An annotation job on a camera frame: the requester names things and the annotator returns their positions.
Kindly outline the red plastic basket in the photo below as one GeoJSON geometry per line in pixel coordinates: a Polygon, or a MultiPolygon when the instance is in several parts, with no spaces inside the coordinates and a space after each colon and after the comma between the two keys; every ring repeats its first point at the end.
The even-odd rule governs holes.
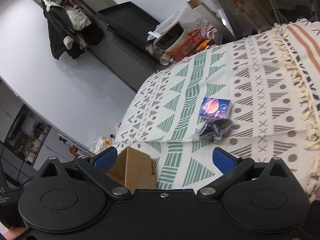
{"type": "Polygon", "coordinates": [[[168,51],[167,55],[175,61],[180,61],[185,57],[188,57],[192,52],[199,47],[204,41],[200,29],[195,29],[188,34],[188,39],[179,47],[172,51],[168,51]]]}

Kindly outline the blue tissue packet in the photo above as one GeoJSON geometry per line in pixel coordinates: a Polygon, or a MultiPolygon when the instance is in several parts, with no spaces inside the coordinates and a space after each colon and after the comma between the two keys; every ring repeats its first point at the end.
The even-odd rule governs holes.
{"type": "Polygon", "coordinates": [[[228,119],[231,109],[231,100],[204,98],[201,103],[199,116],[203,119],[211,120],[228,119]]]}

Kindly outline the black flat screen panel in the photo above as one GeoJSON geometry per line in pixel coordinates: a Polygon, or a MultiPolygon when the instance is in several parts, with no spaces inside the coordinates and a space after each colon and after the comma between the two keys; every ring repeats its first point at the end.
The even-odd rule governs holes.
{"type": "Polygon", "coordinates": [[[124,2],[99,10],[96,16],[107,25],[107,30],[145,50],[148,32],[156,29],[159,22],[132,2],[124,2]]]}

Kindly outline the patterned cream green blanket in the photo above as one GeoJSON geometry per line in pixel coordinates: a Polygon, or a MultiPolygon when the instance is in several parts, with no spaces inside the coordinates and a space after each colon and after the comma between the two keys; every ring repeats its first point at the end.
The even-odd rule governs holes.
{"type": "Polygon", "coordinates": [[[280,157],[307,195],[319,187],[319,23],[306,19],[215,46],[143,83],[113,145],[148,154],[161,190],[198,190],[221,172],[212,152],[280,157]],[[232,102],[228,135],[194,140],[204,98],[232,102]]]}

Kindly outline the pink bed sheet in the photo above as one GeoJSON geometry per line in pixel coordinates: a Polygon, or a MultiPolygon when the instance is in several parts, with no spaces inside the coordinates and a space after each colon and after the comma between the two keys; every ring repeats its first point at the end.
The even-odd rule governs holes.
{"type": "Polygon", "coordinates": [[[313,202],[313,201],[319,201],[320,200],[320,187],[317,188],[317,190],[314,191],[314,193],[312,193],[310,195],[310,198],[309,198],[310,202],[313,202]]]}

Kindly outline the white bowl with dark lid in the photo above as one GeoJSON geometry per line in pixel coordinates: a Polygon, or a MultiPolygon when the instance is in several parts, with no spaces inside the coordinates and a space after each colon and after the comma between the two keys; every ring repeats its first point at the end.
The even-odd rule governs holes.
{"type": "Polygon", "coordinates": [[[189,32],[177,21],[157,38],[153,44],[166,53],[169,53],[180,48],[188,39],[189,32]]]}

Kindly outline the brown cardboard box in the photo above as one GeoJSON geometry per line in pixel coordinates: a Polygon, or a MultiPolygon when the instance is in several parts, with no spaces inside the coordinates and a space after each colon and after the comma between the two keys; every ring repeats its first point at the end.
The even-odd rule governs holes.
{"type": "Polygon", "coordinates": [[[106,175],[132,193],[136,190],[158,189],[155,161],[131,147],[126,147],[118,154],[116,164],[106,175]]]}

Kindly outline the hanging dark clothes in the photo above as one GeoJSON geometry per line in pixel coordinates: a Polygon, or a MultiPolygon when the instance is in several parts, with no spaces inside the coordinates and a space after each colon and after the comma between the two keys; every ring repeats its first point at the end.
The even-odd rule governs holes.
{"type": "Polygon", "coordinates": [[[47,19],[52,56],[59,59],[63,53],[77,59],[90,46],[97,46],[103,31],[72,0],[41,0],[47,19]]]}

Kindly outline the yellow white bag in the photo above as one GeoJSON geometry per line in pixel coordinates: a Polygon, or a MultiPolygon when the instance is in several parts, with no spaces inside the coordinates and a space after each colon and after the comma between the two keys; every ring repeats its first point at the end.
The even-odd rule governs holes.
{"type": "Polygon", "coordinates": [[[112,145],[112,141],[105,136],[97,135],[89,146],[89,151],[97,155],[112,145]]]}

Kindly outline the black items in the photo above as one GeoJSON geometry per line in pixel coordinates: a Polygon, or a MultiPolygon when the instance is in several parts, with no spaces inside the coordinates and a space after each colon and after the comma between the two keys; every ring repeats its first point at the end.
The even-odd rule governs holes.
{"type": "Polygon", "coordinates": [[[230,119],[208,120],[191,138],[205,142],[218,142],[225,138],[233,127],[230,119]]]}

